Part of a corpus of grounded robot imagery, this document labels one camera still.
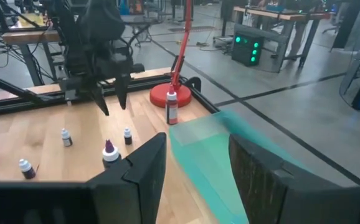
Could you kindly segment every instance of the teal translucent panel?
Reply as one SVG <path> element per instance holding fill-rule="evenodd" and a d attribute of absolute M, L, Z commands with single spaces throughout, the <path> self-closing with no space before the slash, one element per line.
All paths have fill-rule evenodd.
<path fill-rule="evenodd" d="M 308 169 L 232 111 L 221 111 L 171 127 L 169 137 L 173 154 L 218 221 L 245 224 L 247 216 L 230 166 L 230 134 L 239 134 L 284 160 Z"/>

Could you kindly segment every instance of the wooden table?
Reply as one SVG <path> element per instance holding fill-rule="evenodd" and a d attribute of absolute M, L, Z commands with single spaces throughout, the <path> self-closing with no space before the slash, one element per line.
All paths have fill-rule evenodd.
<path fill-rule="evenodd" d="M 144 75 L 161 75 L 163 70 L 147 71 Z M 24 181 L 18 161 L 25 158 L 35 168 L 38 167 L 37 177 L 31 181 L 85 182 L 103 171 L 101 150 L 105 139 L 111 139 L 125 157 L 157 132 L 168 132 L 164 109 L 149 102 L 148 90 L 129 93 L 126 110 L 120 108 L 115 96 L 107 97 L 106 101 L 112 114 L 108 117 L 93 102 L 0 116 L 0 180 Z M 209 114 L 195 99 L 180 108 L 178 113 L 180 122 Z M 123 140 L 125 127 L 133 133 L 133 144 L 130 146 L 126 146 Z M 63 147 L 60 137 L 62 128 L 70 131 L 73 146 Z M 177 164 L 169 140 L 157 223 L 217 223 Z"/>
<path fill-rule="evenodd" d="M 147 70 L 145 72 L 141 72 L 141 73 L 132 73 L 130 74 L 132 78 L 137 79 L 137 78 L 146 78 L 146 77 L 153 77 L 156 76 L 157 74 L 162 75 L 165 73 L 169 73 L 171 68 L 159 68 L 159 69 L 152 69 L 152 70 Z M 115 79 L 109 79 L 107 80 L 108 82 L 113 82 Z M 51 84 L 51 85 L 44 85 L 44 86 L 35 86 L 35 87 L 30 87 L 30 88 L 25 88 L 26 90 L 30 90 L 33 91 L 34 93 L 37 94 L 44 94 L 44 93 L 53 93 L 53 92 L 57 92 L 60 91 L 60 87 L 59 84 Z M 9 93 L 7 91 L 0 91 L 0 100 L 4 100 L 4 99 L 11 99 L 11 98 L 17 98 L 18 96 Z"/>
<path fill-rule="evenodd" d="M 236 13 L 241 12 L 242 14 L 245 14 L 245 8 L 235 6 L 233 10 Z M 279 15 L 278 12 L 261 11 L 261 10 L 255 10 L 255 9 L 248 9 L 247 13 L 257 15 L 257 16 L 279 18 L 279 19 L 286 20 L 286 21 L 303 21 L 306 19 L 306 16 L 303 14 L 292 14 L 292 15 L 280 14 L 280 17 L 278 17 L 278 15 Z M 312 13 L 312 14 L 310 14 L 310 19 L 311 20 L 324 19 L 326 15 L 327 15 L 327 13 Z"/>
<path fill-rule="evenodd" d="M 38 23 L 39 26 L 44 27 L 45 24 Z M 33 61 L 33 55 L 29 49 L 29 44 L 38 44 L 40 43 L 43 46 L 47 62 L 54 79 L 57 79 L 57 74 L 55 72 L 55 63 L 52 60 L 52 56 L 49 49 L 49 42 L 60 42 L 60 37 L 56 30 L 46 30 L 46 31 L 21 31 L 24 28 L 32 28 L 31 24 L 22 24 L 20 21 L 16 25 L 10 27 L 11 30 L 18 30 L 18 32 L 8 32 L 3 34 L 1 37 L 5 43 L 9 45 L 18 45 L 21 51 L 22 56 L 26 67 L 28 68 L 29 74 L 31 75 L 33 84 L 35 86 L 41 86 L 42 80 L 40 80 L 39 74 L 37 73 L 37 67 Z"/>
<path fill-rule="evenodd" d="M 234 26 L 234 32 L 248 32 L 257 36 L 264 37 L 266 39 L 273 40 L 278 43 L 278 47 L 276 51 L 273 51 L 272 54 L 276 55 L 275 59 L 270 62 L 272 63 L 271 71 L 279 73 L 281 70 L 281 67 L 283 65 L 284 60 L 289 59 L 298 59 L 299 61 L 299 67 L 304 66 L 306 58 L 308 56 L 308 53 L 310 51 L 310 47 L 313 43 L 313 39 L 315 37 L 318 25 L 320 23 L 321 19 L 324 19 L 328 13 L 311 13 L 309 16 L 309 20 L 312 20 L 313 23 L 310 27 L 309 34 L 306 38 L 306 43 L 303 48 L 303 52 L 300 55 L 292 55 L 289 57 L 286 57 L 285 54 L 287 52 L 288 44 L 290 41 L 290 37 L 292 34 L 293 26 L 296 22 L 303 22 L 306 21 L 306 15 L 305 14 L 281 14 L 279 12 L 273 12 L 273 11 L 264 11 L 264 10 L 256 10 L 256 9 L 246 9 L 242 7 L 235 6 L 233 8 L 233 11 L 235 12 L 235 22 L 236 25 Z M 242 21 L 244 19 L 244 14 L 252 14 L 256 15 L 258 17 L 269 17 L 271 19 L 281 19 L 283 21 L 283 29 L 281 31 L 281 34 L 276 34 L 274 32 L 271 32 L 269 30 L 260 30 L 260 24 L 258 24 L 258 27 L 247 27 L 247 26 L 240 26 L 242 25 Z"/>

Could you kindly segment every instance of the purple bottle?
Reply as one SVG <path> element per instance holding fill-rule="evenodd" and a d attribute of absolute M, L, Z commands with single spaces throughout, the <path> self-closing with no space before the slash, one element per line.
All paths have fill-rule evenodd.
<path fill-rule="evenodd" d="M 122 160 L 118 148 L 115 147 L 108 139 L 105 141 L 105 148 L 103 149 L 103 165 L 105 169 L 108 169 L 112 164 Z"/>

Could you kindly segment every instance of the black floor line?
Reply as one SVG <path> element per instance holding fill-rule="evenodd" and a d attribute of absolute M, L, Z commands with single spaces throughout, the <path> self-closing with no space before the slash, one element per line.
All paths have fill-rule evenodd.
<path fill-rule="evenodd" d="M 161 44 L 157 43 L 156 41 L 153 40 L 153 43 L 156 44 L 158 47 L 162 48 L 164 51 L 166 51 L 168 54 L 172 55 L 173 57 L 176 56 L 175 53 L 171 52 L 169 49 L 167 49 L 166 47 L 163 47 Z M 210 76 L 208 76 L 207 74 L 205 74 L 203 71 L 201 71 L 200 69 L 196 68 L 195 66 L 191 65 L 190 63 L 184 61 L 184 64 L 186 64 L 189 68 L 191 68 L 192 70 L 194 70 L 196 73 L 198 73 L 200 76 L 206 78 L 209 82 L 211 82 L 213 85 L 215 85 L 217 88 L 221 89 L 223 92 L 227 93 L 228 95 L 230 95 L 232 98 L 234 98 L 234 100 L 239 101 L 242 105 L 244 105 L 246 108 L 248 108 L 250 111 L 254 112 L 257 116 L 261 117 L 262 119 L 264 119 L 266 122 L 268 122 L 269 124 L 271 124 L 273 127 L 277 128 L 279 131 L 281 131 L 283 134 L 287 135 L 289 138 L 291 138 L 292 140 L 294 140 L 296 143 L 298 143 L 300 146 L 304 147 L 306 150 L 310 151 L 313 155 L 315 155 L 316 157 L 318 157 L 319 159 L 321 159 L 322 161 L 324 161 L 325 163 L 327 163 L 328 165 L 330 165 L 332 168 L 336 169 L 337 171 L 339 171 L 341 174 L 343 174 L 344 176 L 346 176 L 347 178 L 349 178 L 350 180 L 352 180 L 353 182 L 355 182 L 356 184 L 360 185 L 360 178 L 357 177 L 356 175 L 352 174 L 350 171 L 348 171 L 347 169 L 345 169 L 344 167 L 342 167 L 341 165 L 339 165 L 338 163 L 336 163 L 334 160 L 330 159 L 329 157 L 327 157 L 326 155 L 324 155 L 323 153 L 319 152 L 319 150 L 315 149 L 313 146 L 309 145 L 307 142 L 305 142 L 304 140 L 300 139 L 298 136 L 296 136 L 295 134 L 293 134 L 291 131 L 289 131 L 288 129 L 284 128 L 283 126 L 281 126 L 280 124 L 278 124 L 277 122 L 275 122 L 273 119 L 269 118 L 268 116 L 266 116 L 265 114 L 263 114 L 262 112 L 260 112 L 258 109 L 254 108 L 252 105 L 250 105 L 249 103 L 242 101 L 241 98 L 239 98 L 238 96 L 236 96 L 235 94 L 233 94 L 230 90 L 228 90 L 226 87 L 224 87 L 223 85 L 221 85 L 220 83 L 218 83 L 217 81 L 215 81 L 213 78 L 211 78 Z"/>
<path fill-rule="evenodd" d="M 192 33 L 195 33 L 195 32 L 211 32 L 211 31 L 217 31 L 217 30 L 221 30 L 221 28 L 215 28 L 213 30 L 194 30 L 194 31 L 191 31 Z M 161 35 L 174 35 L 174 34 L 183 34 L 183 32 L 168 32 L 168 33 L 162 33 L 162 34 L 151 34 L 152 37 L 157 37 L 157 36 L 161 36 Z"/>
<path fill-rule="evenodd" d="M 259 97 L 262 97 L 262 96 L 267 96 L 267 95 L 271 95 L 271 94 L 274 94 L 274 93 L 279 93 L 279 92 L 282 92 L 282 91 L 292 90 L 294 88 L 299 88 L 299 87 L 303 87 L 303 86 L 316 84 L 316 83 L 319 83 L 319 82 L 323 82 L 323 81 L 330 80 L 330 79 L 333 79 L 333 78 L 342 77 L 342 76 L 345 76 L 345 75 L 346 75 L 346 72 L 340 73 L 340 74 L 335 74 L 335 75 L 330 75 L 330 76 L 327 76 L 327 77 L 319 78 L 317 80 L 297 83 L 297 84 L 294 84 L 294 85 L 291 85 L 291 86 L 286 86 L 286 87 L 278 88 L 278 89 L 275 89 L 275 90 L 266 91 L 266 92 L 263 92 L 263 93 L 258 93 L 258 94 L 254 94 L 254 95 L 250 95 L 250 96 L 241 97 L 240 100 L 241 101 L 251 100 L 251 99 L 259 98 Z M 238 100 L 236 100 L 236 99 L 227 100 L 227 101 L 223 101 L 223 102 L 220 102 L 220 103 L 216 103 L 215 106 L 225 106 L 225 105 L 229 105 L 229 104 L 236 103 L 236 102 L 238 102 Z"/>
<path fill-rule="evenodd" d="M 202 15 L 202 16 L 207 16 L 207 17 L 210 17 L 210 18 L 214 18 L 214 19 L 221 19 L 220 17 L 211 16 L 211 15 L 204 14 L 204 13 L 201 13 L 201 12 L 194 12 L 194 13 L 195 13 L 195 14 Z"/>

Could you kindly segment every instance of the table legs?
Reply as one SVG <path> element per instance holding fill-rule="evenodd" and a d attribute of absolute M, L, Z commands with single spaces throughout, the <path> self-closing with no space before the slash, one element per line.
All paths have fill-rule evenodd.
<path fill-rule="evenodd" d="M 345 77 L 342 80 L 340 94 L 345 95 L 354 77 L 357 75 L 357 71 L 360 69 L 360 60 L 354 59 L 351 66 L 349 66 Z"/>
<path fill-rule="evenodd" d="M 302 67 L 305 64 L 307 55 L 309 54 L 311 44 L 313 43 L 313 39 L 315 38 L 319 23 L 320 23 L 320 20 L 313 20 L 313 23 L 310 27 L 309 35 L 307 36 L 307 39 L 306 39 L 305 47 L 303 48 L 302 56 L 300 57 L 300 60 L 299 60 L 299 67 Z"/>
<path fill-rule="evenodd" d="M 45 57 L 47 58 L 47 61 L 49 63 L 51 74 L 52 74 L 54 80 L 57 80 L 57 73 L 55 72 L 55 67 L 54 67 L 52 57 L 51 57 L 49 44 L 48 43 L 43 43 L 43 49 L 44 49 Z"/>
<path fill-rule="evenodd" d="M 27 44 L 21 44 L 18 46 L 19 46 L 19 49 L 21 50 L 22 56 L 24 57 L 26 67 L 28 68 L 29 74 L 31 75 L 33 84 L 35 86 L 43 85 L 41 77 L 39 76 L 39 73 L 37 72 L 37 68 L 36 68 L 35 61 L 33 59 L 33 55 L 31 53 L 31 50 L 29 50 L 29 46 Z"/>
<path fill-rule="evenodd" d="M 285 54 L 287 52 L 288 44 L 291 39 L 292 29 L 295 22 L 293 21 L 285 21 L 284 22 L 284 28 L 281 31 L 281 35 L 286 36 L 287 40 L 283 44 L 279 44 L 277 47 L 277 57 L 275 59 L 275 62 L 273 64 L 273 70 L 274 72 L 280 72 L 282 63 L 284 62 Z"/>

